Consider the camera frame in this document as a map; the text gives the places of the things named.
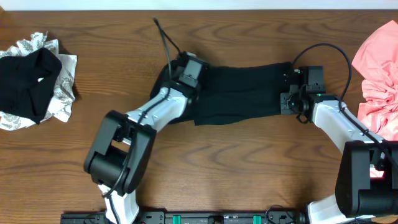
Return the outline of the black shirt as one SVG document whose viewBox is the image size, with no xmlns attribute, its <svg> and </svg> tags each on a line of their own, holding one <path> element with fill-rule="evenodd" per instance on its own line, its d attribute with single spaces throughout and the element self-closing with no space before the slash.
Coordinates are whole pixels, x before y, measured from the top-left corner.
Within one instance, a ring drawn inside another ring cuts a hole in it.
<svg viewBox="0 0 398 224">
<path fill-rule="evenodd" d="M 172 124 L 225 125 L 281 114 L 280 94 L 289 90 L 290 62 L 259 67 L 210 67 L 198 99 Z"/>
</svg>

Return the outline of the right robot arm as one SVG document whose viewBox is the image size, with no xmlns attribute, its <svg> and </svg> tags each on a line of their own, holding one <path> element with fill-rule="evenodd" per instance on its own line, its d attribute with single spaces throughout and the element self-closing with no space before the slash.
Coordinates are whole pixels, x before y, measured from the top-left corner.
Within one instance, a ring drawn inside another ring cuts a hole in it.
<svg viewBox="0 0 398 224">
<path fill-rule="evenodd" d="M 336 96 L 326 93 L 322 67 L 283 74 L 282 114 L 320 128 L 342 154 L 333 195 L 307 205 L 307 223 L 370 223 L 397 214 L 397 142 L 368 130 Z"/>
</svg>

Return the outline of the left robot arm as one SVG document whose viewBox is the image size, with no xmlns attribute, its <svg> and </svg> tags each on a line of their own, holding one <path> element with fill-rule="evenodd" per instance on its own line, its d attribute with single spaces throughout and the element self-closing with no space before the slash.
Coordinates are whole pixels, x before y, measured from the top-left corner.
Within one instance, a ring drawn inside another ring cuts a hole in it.
<svg viewBox="0 0 398 224">
<path fill-rule="evenodd" d="M 136 189 L 144 176 L 156 134 L 181 117 L 197 98 L 208 62 L 182 52 L 159 75 L 156 95 L 125 114 L 110 111 L 102 120 L 84 170 L 102 191 L 110 223 L 134 223 Z"/>
</svg>

